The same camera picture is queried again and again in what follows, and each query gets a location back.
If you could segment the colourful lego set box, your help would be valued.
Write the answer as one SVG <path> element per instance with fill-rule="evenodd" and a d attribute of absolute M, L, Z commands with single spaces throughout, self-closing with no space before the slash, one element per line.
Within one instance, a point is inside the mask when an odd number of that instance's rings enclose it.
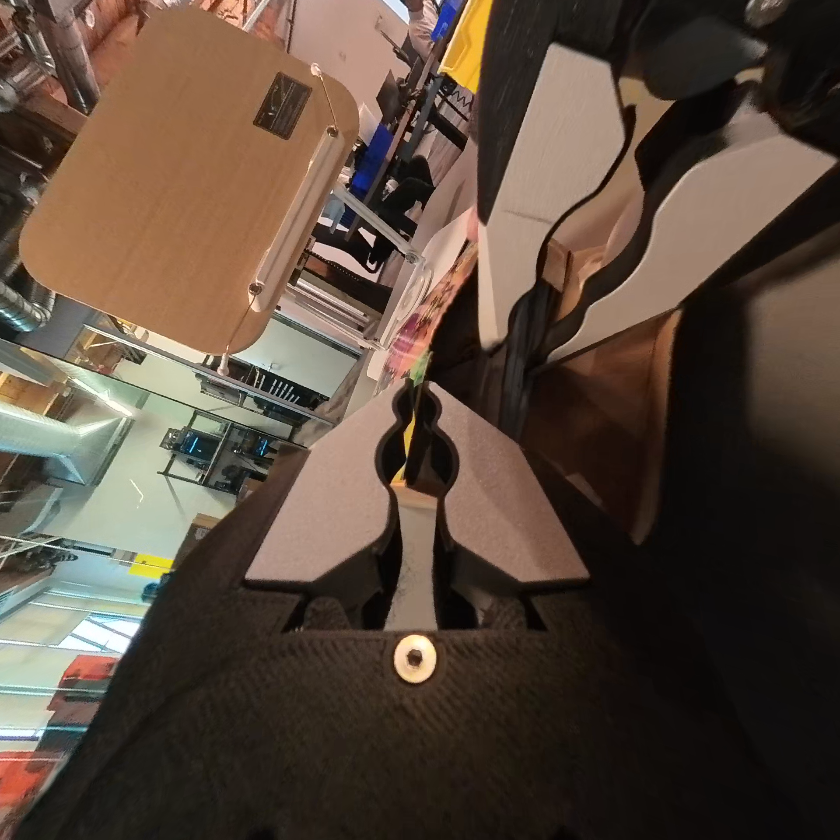
<path fill-rule="evenodd" d="M 490 422 L 501 409 L 503 351 L 483 353 L 477 329 L 477 247 L 467 245 L 397 331 L 374 394 L 419 361 L 426 377 Z M 669 387 L 683 311 L 639 323 L 526 386 L 518 441 L 541 454 L 630 539 L 655 528 Z"/>

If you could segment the yellow plastic bin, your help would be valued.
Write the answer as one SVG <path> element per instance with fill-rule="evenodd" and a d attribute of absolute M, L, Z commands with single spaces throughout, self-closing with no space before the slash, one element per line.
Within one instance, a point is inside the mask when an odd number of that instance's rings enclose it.
<path fill-rule="evenodd" d="M 450 38 L 438 69 L 460 87 L 476 93 L 485 46 L 491 1 L 466 1 L 458 11 L 457 22 L 450 28 Z"/>

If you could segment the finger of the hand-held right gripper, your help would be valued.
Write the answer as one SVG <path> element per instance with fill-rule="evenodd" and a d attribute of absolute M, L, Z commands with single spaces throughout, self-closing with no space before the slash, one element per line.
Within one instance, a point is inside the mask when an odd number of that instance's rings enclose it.
<path fill-rule="evenodd" d="M 606 60 L 548 48 L 488 217 L 478 224 L 478 332 L 483 350 L 508 336 L 536 284 L 551 237 L 568 251 L 606 241 L 622 199 L 598 198 L 627 153 L 616 73 Z"/>
<path fill-rule="evenodd" d="M 681 144 L 645 185 L 633 235 L 607 247 L 576 305 L 546 332 L 545 362 L 676 309 L 837 163 L 756 108 Z"/>

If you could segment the silver ventilation duct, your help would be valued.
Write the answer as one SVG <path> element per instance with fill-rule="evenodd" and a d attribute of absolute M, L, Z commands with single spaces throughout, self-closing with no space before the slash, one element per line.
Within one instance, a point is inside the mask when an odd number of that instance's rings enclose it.
<path fill-rule="evenodd" d="M 121 404 L 74 397 L 53 418 L 2 403 L 1 450 L 44 461 L 47 477 L 95 487 L 109 470 L 138 414 Z"/>

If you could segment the corrugated silver duct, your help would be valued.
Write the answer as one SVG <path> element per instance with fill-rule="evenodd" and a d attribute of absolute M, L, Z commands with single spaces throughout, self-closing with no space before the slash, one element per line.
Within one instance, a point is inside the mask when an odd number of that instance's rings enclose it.
<path fill-rule="evenodd" d="M 56 293 L 35 281 L 26 271 L 1 281 L 2 327 L 15 333 L 31 333 L 51 320 Z"/>

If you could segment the red equipment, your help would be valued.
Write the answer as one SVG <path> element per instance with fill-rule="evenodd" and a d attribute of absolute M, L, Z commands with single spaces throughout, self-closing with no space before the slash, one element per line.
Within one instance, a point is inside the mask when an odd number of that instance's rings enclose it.
<path fill-rule="evenodd" d="M 30 795 L 76 750 L 118 660 L 76 656 L 54 688 L 2 689 L 2 801 Z"/>

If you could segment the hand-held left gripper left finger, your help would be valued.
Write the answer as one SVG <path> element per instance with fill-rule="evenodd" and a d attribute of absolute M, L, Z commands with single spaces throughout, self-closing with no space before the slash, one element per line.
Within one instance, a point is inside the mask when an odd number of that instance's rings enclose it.
<path fill-rule="evenodd" d="M 396 527 L 391 477 L 413 387 L 392 384 L 308 450 L 245 582 L 283 592 L 378 592 Z"/>

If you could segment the black office chair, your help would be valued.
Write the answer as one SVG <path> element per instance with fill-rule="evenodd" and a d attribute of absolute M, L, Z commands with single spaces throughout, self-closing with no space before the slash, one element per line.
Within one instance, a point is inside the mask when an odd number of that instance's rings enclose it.
<path fill-rule="evenodd" d="M 410 240 L 414 237 L 417 223 L 408 217 L 415 204 L 425 209 L 434 192 L 432 173 L 423 155 L 416 154 L 402 171 L 404 177 L 384 200 L 379 208 L 380 219 L 398 234 Z"/>

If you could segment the metal shelf rack with printers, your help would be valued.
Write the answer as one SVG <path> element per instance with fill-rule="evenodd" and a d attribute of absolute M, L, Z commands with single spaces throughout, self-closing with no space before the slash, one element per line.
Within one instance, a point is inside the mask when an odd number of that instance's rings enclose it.
<path fill-rule="evenodd" d="M 264 482 L 279 457 L 303 450 L 276 435 L 199 410 L 185 426 L 170 428 L 161 448 L 168 459 L 159 476 L 231 496 Z"/>

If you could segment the wooden board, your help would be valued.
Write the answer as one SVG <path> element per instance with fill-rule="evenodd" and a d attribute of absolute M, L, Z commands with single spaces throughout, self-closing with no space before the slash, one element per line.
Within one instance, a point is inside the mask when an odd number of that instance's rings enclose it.
<path fill-rule="evenodd" d="M 40 286 L 203 354 L 266 330 L 358 137 L 351 92 L 196 7 L 157 13 L 19 236 Z"/>

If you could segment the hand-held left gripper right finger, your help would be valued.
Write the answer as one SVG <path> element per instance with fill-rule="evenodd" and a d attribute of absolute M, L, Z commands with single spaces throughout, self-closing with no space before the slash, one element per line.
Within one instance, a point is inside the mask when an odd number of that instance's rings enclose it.
<path fill-rule="evenodd" d="M 432 440 L 450 457 L 442 540 L 465 599 L 553 592 L 590 580 L 522 449 L 435 383 Z"/>

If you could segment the blue plastic bin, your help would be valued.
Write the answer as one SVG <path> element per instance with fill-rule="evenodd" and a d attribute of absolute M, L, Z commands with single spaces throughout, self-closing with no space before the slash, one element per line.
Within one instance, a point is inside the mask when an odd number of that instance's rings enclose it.
<path fill-rule="evenodd" d="M 369 143 L 363 143 L 353 158 L 353 175 L 350 180 L 350 192 L 363 200 L 371 189 L 377 173 L 387 156 L 393 141 L 393 133 L 388 126 L 380 122 Z"/>

